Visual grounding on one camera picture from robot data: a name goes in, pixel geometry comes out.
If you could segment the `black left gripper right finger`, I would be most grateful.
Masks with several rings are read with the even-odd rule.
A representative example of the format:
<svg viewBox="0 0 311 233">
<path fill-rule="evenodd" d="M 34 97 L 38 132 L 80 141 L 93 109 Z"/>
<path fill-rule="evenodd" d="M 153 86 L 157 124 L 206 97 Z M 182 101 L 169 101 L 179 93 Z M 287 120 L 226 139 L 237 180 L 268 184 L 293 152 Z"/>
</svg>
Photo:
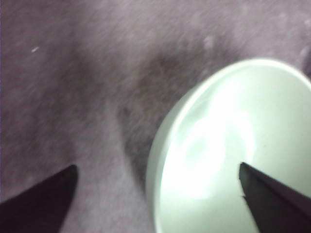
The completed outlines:
<svg viewBox="0 0 311 233">
<path fill-rule="evenodd" d="M 261 233 L 309 233 L 311 199 L 247 163 L 239 167 L 244 200 Z"/>
</svg>

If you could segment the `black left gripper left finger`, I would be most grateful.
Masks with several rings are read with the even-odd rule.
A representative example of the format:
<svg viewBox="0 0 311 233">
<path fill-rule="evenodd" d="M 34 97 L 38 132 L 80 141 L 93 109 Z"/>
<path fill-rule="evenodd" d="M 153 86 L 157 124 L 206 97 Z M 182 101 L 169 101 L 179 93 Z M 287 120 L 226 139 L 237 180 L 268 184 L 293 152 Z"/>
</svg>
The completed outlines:
<svg viewBox="0 0 311 233">
<path fill-rule="evenodd" d="M 0 204 L 2 233 L 60 232 L 78 183 L 78 167 L 70 165 Z"/>
</svg>

